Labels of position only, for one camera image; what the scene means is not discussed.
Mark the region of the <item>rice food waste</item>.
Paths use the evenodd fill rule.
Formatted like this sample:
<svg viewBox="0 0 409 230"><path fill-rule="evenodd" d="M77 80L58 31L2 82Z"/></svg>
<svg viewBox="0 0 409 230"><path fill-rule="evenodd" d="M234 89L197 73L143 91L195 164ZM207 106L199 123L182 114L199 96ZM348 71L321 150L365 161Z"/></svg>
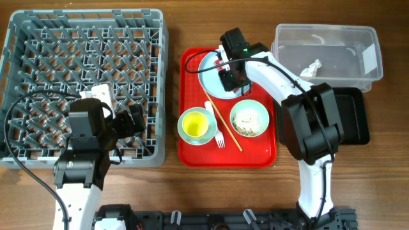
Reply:
<svg viewBox="0 0 409 230"><path fill-rule="evenodd" d="M244 136L255 136L261 131L262 123L259 120L259 113L254 109L244 109L238 111L233 116L233 126L235 130Z"/></svg>

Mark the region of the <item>red snack wrapper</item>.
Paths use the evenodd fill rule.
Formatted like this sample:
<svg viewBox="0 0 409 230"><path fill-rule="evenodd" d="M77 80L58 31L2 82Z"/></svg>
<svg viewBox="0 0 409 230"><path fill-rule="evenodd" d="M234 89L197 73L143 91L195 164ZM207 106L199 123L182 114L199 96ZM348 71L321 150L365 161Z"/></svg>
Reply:
<svg viewBox="0 0 409 230"><path fill-rule="evenodd" d="M217 66L217 71L230 71L230 67L228 64L225 64L225 62L222 59L217 59L214 62L214 65Z"/></svg>

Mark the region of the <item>yellow cup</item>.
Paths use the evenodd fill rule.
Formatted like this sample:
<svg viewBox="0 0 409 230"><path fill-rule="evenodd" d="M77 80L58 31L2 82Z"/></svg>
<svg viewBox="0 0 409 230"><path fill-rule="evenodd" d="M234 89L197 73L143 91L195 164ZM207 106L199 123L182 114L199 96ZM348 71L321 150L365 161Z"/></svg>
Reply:
<svg viewBox="0 0 409 230"><path fill-rule="evenodd" d="M209 121L202 112L190 112L182 120L183 131L192 138L199 139L208 131Z"/></svg>

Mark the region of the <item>light green rice bowl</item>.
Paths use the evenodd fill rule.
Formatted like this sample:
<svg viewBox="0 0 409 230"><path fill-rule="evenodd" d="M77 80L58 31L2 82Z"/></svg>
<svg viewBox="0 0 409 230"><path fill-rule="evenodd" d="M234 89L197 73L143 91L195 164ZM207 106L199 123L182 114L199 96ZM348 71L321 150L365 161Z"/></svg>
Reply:
<svg viewBox="0 0 409 230"><path fill-rule="evenodd" d="M263 134L270 123L266 107L256 100L241 100L231 109L230 123L241 136L257 137Z"/></svg>

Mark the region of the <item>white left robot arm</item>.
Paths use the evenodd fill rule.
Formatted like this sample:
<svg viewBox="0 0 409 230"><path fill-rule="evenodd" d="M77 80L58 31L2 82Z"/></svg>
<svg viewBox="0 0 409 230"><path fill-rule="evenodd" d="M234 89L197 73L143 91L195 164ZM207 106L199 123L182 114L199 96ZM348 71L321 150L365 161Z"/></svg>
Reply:
<svg viewBox="0 0 409 230"><path fill-rule="evenodd" d="M138 229L141 225L129 205L98 207L104 178L110 165L110 151L117 141L145 131L143 107L131 105L106 116L109 106L96 98L70 104L71 134L68 149L54 165L54 184L62 203L57 204L54 229Z"/></svg>

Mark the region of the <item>white paper napkin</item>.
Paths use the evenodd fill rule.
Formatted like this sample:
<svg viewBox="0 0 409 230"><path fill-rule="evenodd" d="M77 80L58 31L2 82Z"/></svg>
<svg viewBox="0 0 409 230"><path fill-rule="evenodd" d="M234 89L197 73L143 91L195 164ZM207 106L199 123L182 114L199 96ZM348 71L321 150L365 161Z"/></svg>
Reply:
<svg viewBox="0 0 409 230"><path fill-rule="evenodd" d="M300 73L301 77L315 77L319 68L321 68L322 63L319 59L316 59L312 64L307 68L302 70Z"/></svg>

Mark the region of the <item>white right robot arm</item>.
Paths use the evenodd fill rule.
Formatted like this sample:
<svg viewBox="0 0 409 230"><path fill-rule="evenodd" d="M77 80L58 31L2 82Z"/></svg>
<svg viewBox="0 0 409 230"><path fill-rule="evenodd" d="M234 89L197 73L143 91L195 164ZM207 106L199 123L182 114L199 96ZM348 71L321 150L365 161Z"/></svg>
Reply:
<svg viewBox="0 0 409 230"><path fill-rule="evenodd" d="M330 170L344 138L333 89L314 85L280 64L262 43L251 45L239 28L220 37L219 78L225 91L256 83L281 107L284 140L298 160L298 207L312 224L330 212Z"/></svg>

